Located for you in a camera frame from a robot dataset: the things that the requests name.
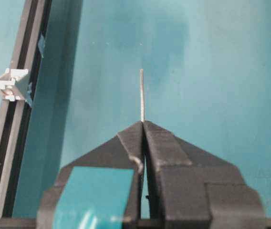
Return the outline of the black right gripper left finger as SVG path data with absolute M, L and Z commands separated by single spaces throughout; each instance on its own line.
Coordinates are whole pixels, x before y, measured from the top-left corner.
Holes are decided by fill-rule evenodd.
M 37 212 L 39 229 L 135 229 L 144 176 L 143 124 L 136 122 L 64 166 Z

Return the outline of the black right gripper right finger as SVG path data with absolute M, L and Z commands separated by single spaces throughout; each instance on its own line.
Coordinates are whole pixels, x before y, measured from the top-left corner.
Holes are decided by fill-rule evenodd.
M 266 227 L 260 196 L 235 165 L 152 122 L 144 130 L 164 228 Z

